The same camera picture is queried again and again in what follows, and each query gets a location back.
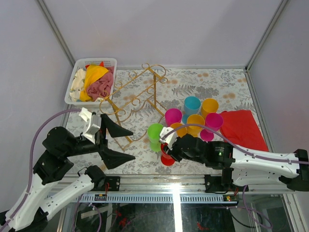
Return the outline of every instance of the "magenta cup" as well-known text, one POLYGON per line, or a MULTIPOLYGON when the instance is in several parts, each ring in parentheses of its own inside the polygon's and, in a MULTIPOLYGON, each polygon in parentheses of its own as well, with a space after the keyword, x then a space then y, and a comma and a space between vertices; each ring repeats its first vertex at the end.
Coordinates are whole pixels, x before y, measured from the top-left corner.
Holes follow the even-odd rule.
POLYGON ((202 140, 204 140, 204 141, 211 141, 211 140, 213 140, 213 138, 214 138, 214 135, 213 135, 213 133, 211 133, 211 132, 208 132, 207 130, 202 130, 201 131, 201 134, 199 134, 199 136, 201 137, 201 139, 202 140))
POLYGON ((165 113, 165 121, 168 127, 176 122, 181 122, 183 117, 182 112, 179 109, 171 108, 165 113))
POLYGON ((210 127, 214 131, 218 131, 220 127, 223 125, 223 118, 220 114, 217 113, 209 113, 205 119, 205 126, 210 127))

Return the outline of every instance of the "white laundry basket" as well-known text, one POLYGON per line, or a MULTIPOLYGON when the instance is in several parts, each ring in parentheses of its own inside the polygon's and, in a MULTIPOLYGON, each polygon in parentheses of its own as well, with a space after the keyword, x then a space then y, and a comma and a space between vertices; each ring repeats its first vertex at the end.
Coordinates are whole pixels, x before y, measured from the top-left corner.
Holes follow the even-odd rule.
MULTIPOLYGON (((79 70, 79 69, 84 69, 86 70, 86 65, 88 64, 96 64, 96 65, 99 65, 101 62, 104 62, 104 66, 105 67, 112 67, 114 66, 114 73, 113 73, 113 77, 114 77, 114 82, 112 84, 112 88, 111 88, 111 93, 113 92, 113 89, 114 89, 114 83, 115 83, 115 78, 116 78, 116 68, 117 68, 117 61, 116 59, 114 58, 85 58, 85 59, 79 59, 78 61, 76 61, 75 65, 74 65, 74 68, 73 68, 73 71, 72 71, 72 74, 71 74, 71 78, 70 78, 70 81, 69 81, 69 85, 68 85, 68 88, 67 88, 67 92, 66 92, 66 96, 64 97, 64 101, 66 104, 69 104, 69 105, 75 105, 79 108, 82 108, 82 107, 85 107, 85 108, 98 108, 99 105, 100 105, 100 101, 72 101, 72 98, 70 96, 70 89, 71 89, 71 86, 72 86, 72 82, 73 82, 73 79, 74 79, 74 76, 76 74, 76 72, 79 70)), ((102 103, 101 106, 108 106, 110 105, 107 101, 104 101, 102 103)))

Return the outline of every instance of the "pink cloth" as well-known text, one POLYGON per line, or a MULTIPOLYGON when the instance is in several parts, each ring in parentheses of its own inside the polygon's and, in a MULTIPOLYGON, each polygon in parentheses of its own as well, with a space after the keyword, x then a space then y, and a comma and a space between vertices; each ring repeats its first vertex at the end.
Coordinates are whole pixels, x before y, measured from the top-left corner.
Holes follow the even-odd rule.
POLYGON ((107 69, 108 71, 110 71, 112 74, 114 74, 114 68, 115 68, 115 66, 106 67, 106 69, 107 69))
POLYGON ((114 67, 106 67, 109 72, 103 75, 99 80, 92 83, 86 92, 93 101, 100 97, 106 97, 111 93, 112 84, 114 82, 113 71, 114 67))

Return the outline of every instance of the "white wall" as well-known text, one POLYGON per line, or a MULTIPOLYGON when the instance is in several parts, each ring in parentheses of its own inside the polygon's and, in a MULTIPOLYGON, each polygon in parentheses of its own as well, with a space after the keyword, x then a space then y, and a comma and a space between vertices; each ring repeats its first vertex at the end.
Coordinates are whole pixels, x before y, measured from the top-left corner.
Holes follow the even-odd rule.
MULTIPOLYGON (((63 110, 72 67, 34 0, 2 1, 0 7, 0 212, 27 185, 32 138, 63 110)), ((59 125, 55 120, 49 129, 59 125)), ((44 151, 43 131, 35 161, 44 151)))
MULTIPOLYGON (((275 150, 309 151, 309 1, 287 6, 251 69, 275 150)), ((309 218, 309 193, 299 193, 309 218)))
POLYGON ((245 66, 281 0, 45 0, 75 59, 245 66))

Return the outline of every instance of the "floral tablecloth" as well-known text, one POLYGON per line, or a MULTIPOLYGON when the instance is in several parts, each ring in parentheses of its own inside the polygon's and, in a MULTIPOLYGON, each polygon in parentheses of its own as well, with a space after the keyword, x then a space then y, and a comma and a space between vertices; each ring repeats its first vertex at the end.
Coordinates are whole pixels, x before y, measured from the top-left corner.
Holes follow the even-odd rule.
MULTIPOLYGON (((128 81, 128 74, 133 70, 118 70, 116 80, 128 81)), ((163 71, 158 70, 158 74, 162 75, 163 71)), ((167 70, 167 83, 157 85, 157 100, 162 105, 169 108, 179 108, 183 110, 183 102, 187 96, 193 95, 203 101, 206 98, 214 98, 219 102, 218 113, 222 111, 233 111, 246 109, 251 110, 253 116, 259 125, 255 107, 247 85, 246 77, 243 69, 173 69, 167 70)), ((146 72, 139 81, 133 81, 128 87, 113 95, 113 101, 116 104, 123 104, 133 99, 136 94, 140 93, 149 86, 153 81, 153 75, 146 72)), ((143 100, 148 98, 146 93, 141 96, 141 104, 143 100)), ((127 112, 131 109, 139 109, 141 105, 128 105, 127 112)), ((112 108, 103 109, 106 113, 112 113, 112 108)), ((141 137, 152 123, 156 123, 161 115, 151 106, 146 104, 145 107, 134 113, 122 127, 134 132, 133 139, 141 137)), ((71 113, 67 121, 66 128, 75 136, 83 131, 84 122, 77 113, 71 113)), ((114 139, 109 139, 109 148, 122 152, 119 145, 114 139)), ((120 144, 126 144, 126 140, 121 138, 118 140, 120 144)), ((90 165, 98 165, 107 174, 220 174, 220 170, 206 168, 204 165, 182 160, 175 162, 172 166, 167 167, 161 163, 160 152, 153 152, 149 146, 149 140, 145 135, 141 140, 132 143, 126 153, 136 157, 135 160, 127 162, 113 170, 107 170, 98 153, 80 155, 70 157, 74 163, 73 168, 68 173, 77 173, 83 167, 90 165)))

